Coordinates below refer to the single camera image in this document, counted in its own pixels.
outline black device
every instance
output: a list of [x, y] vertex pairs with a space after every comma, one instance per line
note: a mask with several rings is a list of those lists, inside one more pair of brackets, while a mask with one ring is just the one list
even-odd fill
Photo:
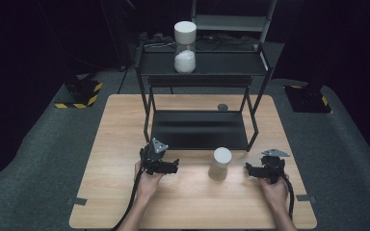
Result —
[[284, 173], [285, 162], [280, 157], [289, 157], [288, 153], [277, 149], [270, 149], [263, 151], [264, 157], [261, 159], [263, 167], [253, 167], [251, 164], [246, 163], [246, 169], [248, 170], [249, 176], [254, 176], [258, 178], [268, 178], [271, 184], [275, 184], [278, 178], [282, 178], [286, 184], [288, 191], [290, 193], [290, 205], [289, 205], [289, 217], [293, 219], [293, 207], [294, 207], [294, 192], [293, 186], [291, 185], [289, 179]]
[[176, 173], [178, 171], [179, 159], [176, 159], [173, 163], [162, 161], [167, 149], [168, 146], [166, 144], [159, 142], [155, 138], [145, 148], [141, 148], [140, 157], [146, 173], [152, 175], [154, 172]]

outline human hand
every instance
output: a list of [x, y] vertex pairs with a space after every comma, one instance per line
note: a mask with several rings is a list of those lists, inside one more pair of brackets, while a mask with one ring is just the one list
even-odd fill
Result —
[[[140, 168], [141, 161], [135, 164], [134, 177], [137, 176]], [[149, 175], [148, 173], [143, 172], [137, 189], [137, 197], [149, 201], [157, 192], [158, 184], [164, 175], [165, 174], [163, 173], [154, 173], [153, 175]]]
[[262, 186], [264, 197], [273, 212], [287, 211], [286, 199], [288, 195], [288, 188], [286, 182], [279, 177], [275, 184], [270, 184], [269, 179], [257, 178]]

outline forearm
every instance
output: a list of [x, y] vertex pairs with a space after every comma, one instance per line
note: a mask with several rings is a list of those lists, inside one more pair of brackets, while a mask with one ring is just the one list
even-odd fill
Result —
[[132, 231], [138, 230], [140, 223], [143, 219], [146, 207], [148, 206], [149, 199], [136, 198], [131, 210], [128, 212], [127, 217], [125, 217], [119, 231]]
[[275, 218], [278, 231], [297, 230], [296, 226], [293, 223], [293, 220], [291, 220], [291, 218], [288, 216], [286, 209], [272, 208], [272, 214], [273, 214], [273, 217]]

